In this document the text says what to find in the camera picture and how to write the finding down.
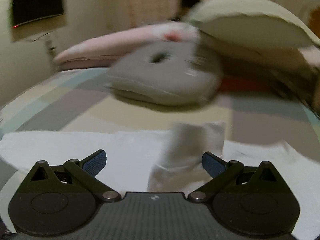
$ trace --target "black television screen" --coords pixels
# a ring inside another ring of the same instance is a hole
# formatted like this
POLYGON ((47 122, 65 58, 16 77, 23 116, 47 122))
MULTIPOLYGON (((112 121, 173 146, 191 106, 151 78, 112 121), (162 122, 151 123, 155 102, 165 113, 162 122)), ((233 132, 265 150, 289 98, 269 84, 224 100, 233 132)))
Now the black television screen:
POLYGON ((12 27, 64 13, 62 0, 12 0, 12 27))

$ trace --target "dark hole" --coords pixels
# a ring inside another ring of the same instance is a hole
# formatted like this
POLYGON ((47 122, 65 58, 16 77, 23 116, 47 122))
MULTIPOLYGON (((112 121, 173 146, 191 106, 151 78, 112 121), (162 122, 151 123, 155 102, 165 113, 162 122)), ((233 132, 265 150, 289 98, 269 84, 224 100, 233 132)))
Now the dark hole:
POLYGON ((158 53, 156 55, 153 56, 151 63, 162 63, 164 60, 168 59, 170 55, 168 55, 167 53, 158 53))
POLYGON ((43 167, 39 167, 36 171, 36 173, 33 175, 31 181, 36 181, 36 180, 43 180, 43 179, 48 179, 49 176, 45 172, 45 169, 43 167))
POLYGON ((56 176, 58 177, 58 179, 63 182, 63 183, 68 183, 68 184, 72 184, 72 179, 71 177, 68 175, 68 173, 63 172, 63 171, 55 171, 54 172, 56 174, 56 176))
POLYGON ((252 175, 254 174, 254 172, 245 172, 242 173, 236 181, 236 185, 240 185, 240 184, 246 184, 252 177, 252 175))
POLYGON ((269 168, 264 168, 259 179, 276 182, 276 177, 269 168))

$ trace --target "gray pillow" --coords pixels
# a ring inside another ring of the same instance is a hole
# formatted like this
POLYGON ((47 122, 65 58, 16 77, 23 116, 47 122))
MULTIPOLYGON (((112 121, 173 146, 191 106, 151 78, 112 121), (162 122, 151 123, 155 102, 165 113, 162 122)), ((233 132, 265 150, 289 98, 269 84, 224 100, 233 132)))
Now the gray pillow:
POLYGON ((209 48, 159 41, 115 63, 108 71, 108 86, 123 97, 178 106, 208 100, 221 77, 219 59, 209 48))

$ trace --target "mattress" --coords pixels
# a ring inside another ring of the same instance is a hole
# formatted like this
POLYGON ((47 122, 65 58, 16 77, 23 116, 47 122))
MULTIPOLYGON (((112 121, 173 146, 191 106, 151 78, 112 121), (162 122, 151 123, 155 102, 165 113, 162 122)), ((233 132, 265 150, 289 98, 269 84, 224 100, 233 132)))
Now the mattress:
POLYGON ((107 68, 55 74, 1 110, 2 133, 167 130, 173 122, 223 120, 228 140, 258 145, 284 140, 320 162, 320 121, 299 102, 268 92, 221 92, 203 107, 165 107, 115 98, 105 87, 107 75, 107 68))

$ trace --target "multicolored bed sheet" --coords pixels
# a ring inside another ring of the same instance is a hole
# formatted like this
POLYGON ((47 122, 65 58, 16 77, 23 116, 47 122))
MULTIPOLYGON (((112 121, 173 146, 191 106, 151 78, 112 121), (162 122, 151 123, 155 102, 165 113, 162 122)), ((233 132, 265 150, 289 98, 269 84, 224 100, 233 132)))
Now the multicolored bed sheet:
POLYGON ((2 109, 2 133, 167 130, 173 122, 223 120, 228 140, 258 145, 285 140, 320 161, 320 121, 299 102, 250 92, 220 93, 203 107, 157 106, 115 98, 105 86, 107 75, 107 68, 57 73, 2 109))

